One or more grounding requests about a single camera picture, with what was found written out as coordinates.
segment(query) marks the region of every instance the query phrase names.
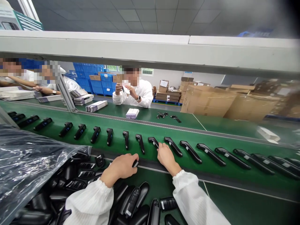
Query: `pallet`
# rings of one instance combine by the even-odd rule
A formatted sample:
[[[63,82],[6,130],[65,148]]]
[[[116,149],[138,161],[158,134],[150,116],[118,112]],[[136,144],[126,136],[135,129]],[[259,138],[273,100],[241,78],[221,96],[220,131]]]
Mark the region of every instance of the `pallet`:
[[[268,118],[268,119],[279,119],[279,120],[285,120],[285,121],[291,121],[291,122],[298,122],[298,123],[300,123],[300,118],[284,117],[284,116],[271,115],[271,114],[266,115],[265,118]]]
[[[156,99],[153,99],[152,102],[153,102],[153,103],[158,103],[158,102],[160,102],[160,103],[165,103],[165,104],[173,103],[174,105],[178,105],[178,106],[181,106],[181,105],[182,105],[182,103],[180,103],[180,102],[168,102],[168,101],[160,101],[160,100],[156,100]]]

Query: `hand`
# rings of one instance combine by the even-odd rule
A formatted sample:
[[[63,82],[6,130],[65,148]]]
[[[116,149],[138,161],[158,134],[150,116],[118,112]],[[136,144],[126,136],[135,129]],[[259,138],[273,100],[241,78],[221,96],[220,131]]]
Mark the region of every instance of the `hand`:
[[[157,159],[159,162],[169,171],[169,173],[175,176],[182,169],[179,164],[175,161],[174,155],[169,148],[169,146],[165,143],[158,143],[159,148],[157,149]]]
[[[131,177],[138,171],[136,167],[132,168],[133,162],[138,159],[138,154],[131,155],[130,153],[115,158],[112,164],[104,170],[100,180],[111,188],[118,179]]]
[[[122,88],[123,86],[120,85],[120,83],[116,84],[116,90],[115,90],[116,95],[120,95],[120,91],[122,90]]]
[[[138,95],[135,93],[135,90],[133,87],[131,86],[125,86],[129,91],[130,91],[130,95],[137,100],[138,99]]]

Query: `ceiling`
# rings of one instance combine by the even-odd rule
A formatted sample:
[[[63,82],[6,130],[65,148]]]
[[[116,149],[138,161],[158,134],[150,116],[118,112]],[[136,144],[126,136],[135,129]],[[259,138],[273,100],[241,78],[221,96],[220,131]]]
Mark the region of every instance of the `ceiling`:
[[[18,0],[8,0],[21,11]],[[292,37],[277,0],[32,0],[48,31]]]

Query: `white sleeve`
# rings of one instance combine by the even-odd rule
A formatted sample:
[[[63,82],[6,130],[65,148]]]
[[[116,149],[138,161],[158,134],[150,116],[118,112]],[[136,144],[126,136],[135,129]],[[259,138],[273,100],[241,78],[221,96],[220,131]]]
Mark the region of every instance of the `white sleeve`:
[[[123,92],[123,91],[120,92],[120,95],[116,95],[115,91],[112,94],[112,101],[116,105],[123,104],[123,102],[125,101],[125,99],[126,99],[126,93]]]
[[[152,86],[149,82],[147,82],[147,85],[145,86],[145,92],[141,97],[142,100],[138,102],[138,104],[144,108],[149,108],[153,100]]]
[[[199,187],[198,178],[180,171],[173,177],[173,196],[188,225],[230,225],[218,207]]]
[[[107,224],[109,210],[113,205],[113,189],[101,180],[90,183],[86,189],[77,191],[66,200],[66,210],[72,214],[64,225]]]

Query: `workbench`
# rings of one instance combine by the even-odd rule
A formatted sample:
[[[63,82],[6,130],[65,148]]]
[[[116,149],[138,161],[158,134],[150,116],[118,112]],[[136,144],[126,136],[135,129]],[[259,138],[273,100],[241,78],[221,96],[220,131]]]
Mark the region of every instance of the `workbench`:
[[[167,173],[165,168],[157,160],[156,148],[148,142],[148,137],[155,137],[158,142],[163,142],[163,137],[171,137],[183,153],[179,158],[174,155],[175,160],[180,166],[188,172],[193,172],[199,178],[199,185],[205,190],[210,198],[219,207],[225,217],[232,225],[239,224],[286,224],[289,219],[295,218],[294,209],[298,205],[299,181],[286,178],[276,172],[275,175],[269,176],[252,166],[251,170],[242,170],[240,167],[221,158],[227,163],[225,167],[218,166],[211,158],[196,148],[197,143],[204,143],[212,150],[216,147],[224,147],[229,151],[234,148],[240,148],[248,153],[260,153],[262,155],[277,155],[280,157],[290,157],[300,159],[296,150],[271,145],[266,142],[254,142],[254,136],[246,136],[246,139],[238,139],[236,136],[212,135],[209,131],[216,132],[217,128],[223,124],[229,124],[230,121],[218,121],[208,125],[208,119],[204,121],[201,116],[192,114],[174,112],[180,118],[182,123],[172,120],[170,117],[156,119],[156,109],[140,109],[138,120],[124,119],[128,108],[132,106],[120,105],[115,106],[108,103],[108,106],[100,109],[97,113],[70,113],[66,111],[62,102],[37,103],[36,99],[29,99],[22,102],[5,102],[0,101],[0,106],[5,111],[16,111],[24,113],[27,117],[38,115],[40,119],[24,129],[47,136],[62,142],[77,145],[92,145],[92,154],[97,155],[99,152],[113,160],[116,156],[125,153],[138,153],[140,157],[138,173],[126,180],[128,184],[140,185],[147,181],[150,184],[150,192],[147,195],[145,203],[150,204],[153,198],[162,198],[171,196],[174,190],[172,177]],[[77,107],[78,110],[84,110],[85,106]],[[53,122],[39,132],[33,128],[44,118],[51,117]],[[65,122],[72,122],[74,127],[64,138],[58,136],[64,127]],[[78,124],[85,124],[86,130],[79,140],[74,139],[74,134],[78,130]],[[99,126],[101,132],[94,144],[90,143],[91,136],[94,132],[94,126]],[[242,125],[226,131],[236,132]],[[113,129],[113,138],[111,146],[107,146],[106,129]],[[125,149],[125,142],[122,132],[129,131],[129,150]],[[145,155],[142,155],[135,134],[143,136],[145,146]],[[197,154],[201,157],[203,164],[195,163],[183,147],[180,147],[180,140],[190,143]],[[162,213],[161,224],[164,224],[164,215]],[[186,224],[179,210],[171,211],[171,214],[181,223]]]

